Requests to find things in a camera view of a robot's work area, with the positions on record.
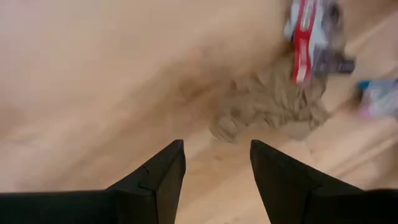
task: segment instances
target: trash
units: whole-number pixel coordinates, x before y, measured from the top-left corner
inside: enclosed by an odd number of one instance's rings
[[[364,118],[398,117],[398,79],[364,80],[358,84],[363,92],[359,107]]]
[[[311,21],[314,29],[301,38],[297,35],[296,28],[300,27],[297,21],[308,23],[309,15],[315,10],[319,11],[312,14],[316,18]],[[306,14],[299,16],[300,11]],[[334,0],[293,0],[285,34],[294,42],[295,50],[270,67],[232,81],[210,124],[214,136],[234,142],[243,129],[259,123],[292,139],[302,140],[329,118],[321,101],[328,75],[351,73],[355,68],[355,61],[344,55],[340,8]],[[300,66],[304,66],[304,76],[299,74]]]
[[[335,0],[293,0],[284,33],[295,45],[295,84],[317,74],[354,71],[354,59],[342,51],[343,20]]]

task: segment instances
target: light wood floor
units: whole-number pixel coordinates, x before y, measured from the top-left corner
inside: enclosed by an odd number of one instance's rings
[[[0,190],[102,189],[173,139],[187,173],[177,223],[267,223],[249,141],[364,189],[398,187],[398,122],[363,120],[354,87],[398,77],[398,2],[340,0],[358,67],[331,77],[332,113],[304,141],[207,130],[217,88],[284,48],[286,0],[0,2]]]

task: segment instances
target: plastic bag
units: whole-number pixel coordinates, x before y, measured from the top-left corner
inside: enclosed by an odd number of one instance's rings
[[[363,91],[359,107],[361,116],[365,118],[398,117],[398,79],[361,81],[359,89]]]

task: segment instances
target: black plastic part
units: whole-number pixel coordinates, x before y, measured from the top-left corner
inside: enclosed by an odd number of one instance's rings
[[[272,224],[398,223],[398,190],[365,192],[258,140],[251,162]]]
[[[0,194],[0,223],[172,224],[184,174],[176,140],[106,190]]]
[[[258,140],[251,143],[251,163],[272,224],[304,223],[312,192],[319,188],[325,195],[362,192]]]
[[[355,70],[356,62],[353,59],[343,59],[340,61],[337,71],[343,74],[352,74]]]

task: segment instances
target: wooden floor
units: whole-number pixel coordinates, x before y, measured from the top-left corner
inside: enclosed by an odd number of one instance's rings
[[[217,87],[284,48],[287,0],[0,2],[0,190],[102,189],[185,140],[177,223],[267,223],[249,142],[364,189],[398,187],[398,122],[363,120],[355,83],[398,77],[398,2],[340,0],[351,77],[304,141],[260,127],[236,145],[207,130]]]

